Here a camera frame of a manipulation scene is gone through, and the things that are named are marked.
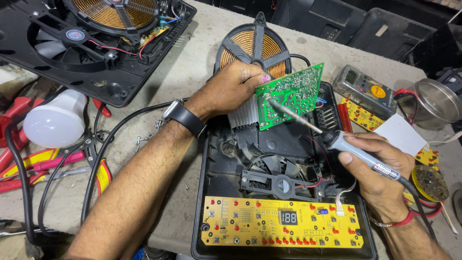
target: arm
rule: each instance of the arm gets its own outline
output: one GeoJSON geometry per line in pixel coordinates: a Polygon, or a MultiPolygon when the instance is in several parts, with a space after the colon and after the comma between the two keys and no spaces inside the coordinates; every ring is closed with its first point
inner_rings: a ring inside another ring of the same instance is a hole
{"type": "MultiPolygon", "coordinates": [[[[414,168],[414,158],[391,146],[386,139],[375,133],[345,133],[345,140],[355,147],[374,154],[409,179],[414,168]]],[[[363,197],[372,206],[377,221],[385,224],[404,220],[409,210],[402,199],[404,187],[395,180],[373,171],[355,155],[341,152],[339,160],[360,183],[363,197]]],[[[414,218],[402,226],[382,228],[393,257],[397,260],[435,259],[450,260],[451,257],[433,241],[414,218]]]]}
{"type": "MultiPolygon", "coordinates": [[[[229,113],[269,81],[257,65],[232,62],[184,106],[202,121],[229,113]]],[[[194,136],[171,120],[119,172],[95,203],[65,259],[131,259],[153,225],[194,136]]]]}

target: fan motor sticker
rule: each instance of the fan motor sticker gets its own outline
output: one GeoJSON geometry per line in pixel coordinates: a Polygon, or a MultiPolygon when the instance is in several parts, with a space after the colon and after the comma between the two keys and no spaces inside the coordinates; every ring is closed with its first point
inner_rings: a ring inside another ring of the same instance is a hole
{"type": "Polygon", "coordinates": [[[80,41],[85,37],[85,34],[79,30],[68,30],[66,36],[71,40],[80,41]]]}
{"type": "Polygon", "coordinates": [[[382,165],[380,163],[376,163],[374,165],[374,168],[379,170],[380,172],[382,172],[383,174],[385,174],[386,176],[388,176],[388,177],[390,177],[392,179],[397,180],[400,177],[399,173],[396,174],[396,172],[392,171],[390,168],[388,168],[388,167],[386,167],[386,166],[384,166],[384,165],[382,165]]]}
{"type": "Polygon", "coordinates": [[[283,193],[287,193],[289,191],[289,183],[285,180],[280,180],[278,183],[278,189],[283,193]]]}

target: soldering iron handle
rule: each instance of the soldering iron handle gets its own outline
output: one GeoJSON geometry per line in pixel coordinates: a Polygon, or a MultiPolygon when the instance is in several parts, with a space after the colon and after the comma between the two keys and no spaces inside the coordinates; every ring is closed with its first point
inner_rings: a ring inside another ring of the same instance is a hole
{"type": "Polygon", "coordinates": [[[356,148],[352,146],[351,144],[347,143],[345,139],[343,139],[343,132],[339,131],[338,136],[334,139],[334,141],[331,143],[330,149],[337,149],[340,151],[346,151],[350,152],[354,155],[356,155],[358,158],[362,159],[371,167],[374,171],[392,179],[392,180],[398,180],[401,177],[401,174],[393,169],[391,169],[389,166],[384,164],[383,162],[379,161],[377,158],[374,156],[368,154],[367,152],[356,148]]]}

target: fingernail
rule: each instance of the fingernail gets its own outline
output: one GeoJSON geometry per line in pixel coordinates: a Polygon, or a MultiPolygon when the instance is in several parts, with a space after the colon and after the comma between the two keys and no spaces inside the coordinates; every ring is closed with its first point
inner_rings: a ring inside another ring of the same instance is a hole
{"type": "Polygon", "coordinates": [[[339,154],[339,160],[345,165],[353,161],[353,156],[349,152],[341,152],[339,154]]]}
{"type": "Polygon", "coordinates": [[[264,75],[263,77],[261,77],[261,81],[263,83],[267,83],[271,81],[271,78],[268,75],[264,75]]]}

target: multimeter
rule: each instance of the multimeter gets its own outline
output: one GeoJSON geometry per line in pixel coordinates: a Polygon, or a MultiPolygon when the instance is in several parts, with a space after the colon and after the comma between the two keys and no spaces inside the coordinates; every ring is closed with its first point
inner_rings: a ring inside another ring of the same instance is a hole
{"type": "Polygon", "coordinates": [[[351,65],[340,71],[333,89],[380,119],[386,120],[396,113],[395,92],[351,65]]]}

